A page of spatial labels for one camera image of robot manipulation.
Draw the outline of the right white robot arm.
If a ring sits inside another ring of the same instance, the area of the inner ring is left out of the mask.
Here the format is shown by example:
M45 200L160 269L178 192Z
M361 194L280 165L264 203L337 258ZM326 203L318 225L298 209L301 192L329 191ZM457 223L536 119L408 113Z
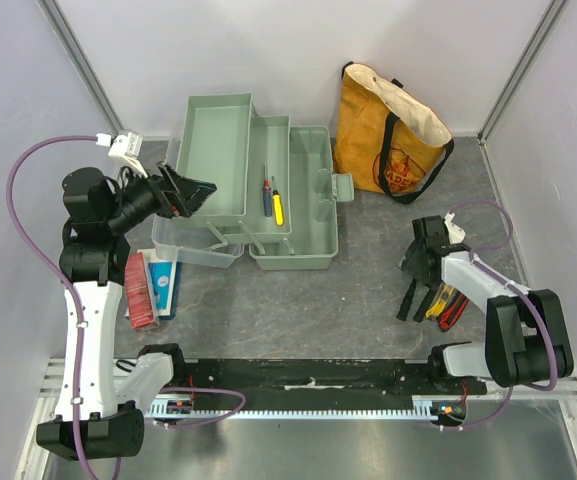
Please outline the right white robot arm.
M442 326L467 305L484 315L482 342L433 348L425 371L433 391L449 393L462 377L488 378L504 388L545 389L572 375L572 349L555 292L532 290L489 267L465 244L464 231L449 215L415 219L412 229L413 240L401 263L411 284L398 319L424 320L445 287L452 288L454 300L437 317Z

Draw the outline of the claw hammer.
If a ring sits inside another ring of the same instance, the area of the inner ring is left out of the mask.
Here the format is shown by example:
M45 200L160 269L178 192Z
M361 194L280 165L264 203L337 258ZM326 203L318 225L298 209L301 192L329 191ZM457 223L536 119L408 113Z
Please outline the claw hammer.
M433 305L435 297L437 295L437 287L429 287L427 293L423 297L418 309L413 315L413 320L417 323L422 322L426 317L427 310Z

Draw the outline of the green plastic tool box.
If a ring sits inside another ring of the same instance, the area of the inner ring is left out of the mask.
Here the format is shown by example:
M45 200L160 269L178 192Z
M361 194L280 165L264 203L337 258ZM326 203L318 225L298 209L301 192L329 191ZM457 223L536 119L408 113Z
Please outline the green plastic tool box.
M156 218L159 257L228 268L248 253L264 271L324 270L339 252L337 207L354 199L336 172L327 128L257 113L249 93L191 96L166 161L182 176L217 185L190 218ZM263 165L282 197L285 223L265 217Z

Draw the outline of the black rubber mallet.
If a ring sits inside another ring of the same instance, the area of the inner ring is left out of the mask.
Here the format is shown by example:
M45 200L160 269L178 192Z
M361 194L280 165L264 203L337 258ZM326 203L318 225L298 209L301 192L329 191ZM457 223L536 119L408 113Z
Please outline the black rubber mallet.
M400 303L399 310L396 315L397 319L401 321L407 320L408 314L414 301L416 288L417 288L417 280L412 279Z

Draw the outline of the yellow handled screwdriver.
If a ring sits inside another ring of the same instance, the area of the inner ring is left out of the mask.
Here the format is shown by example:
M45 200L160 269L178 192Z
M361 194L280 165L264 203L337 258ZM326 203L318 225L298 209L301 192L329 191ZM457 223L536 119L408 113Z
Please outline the yellow handled screwdriver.
M285 216L283 211L282 197L277 188L274 176L271 177L271 188L275 223L277 226L283 226L285 223Z

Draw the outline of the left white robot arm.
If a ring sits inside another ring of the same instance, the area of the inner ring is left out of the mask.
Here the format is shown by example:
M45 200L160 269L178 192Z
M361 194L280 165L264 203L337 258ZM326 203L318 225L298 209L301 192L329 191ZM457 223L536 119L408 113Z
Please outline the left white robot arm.
M152 215L191 217L217 187L161 164L157 173L129 173L123 183L81 168L62 189L69 214L59 258L68 312L65 370L55 417L38 425L36 441L69 461L133 457L148 408L162 389L183 389L188 369L178 344L148 345L123 383L114 383L115 324L130 255L125 235Z

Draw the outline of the blue red screwdriver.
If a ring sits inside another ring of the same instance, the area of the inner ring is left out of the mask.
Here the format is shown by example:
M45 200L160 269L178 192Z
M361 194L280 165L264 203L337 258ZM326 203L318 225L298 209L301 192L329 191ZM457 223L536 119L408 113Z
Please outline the blue red screwdriver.
M262 202L263 202L264 216L271 217L273 215L272 191L269 183L268 170L266 164L263 165Z

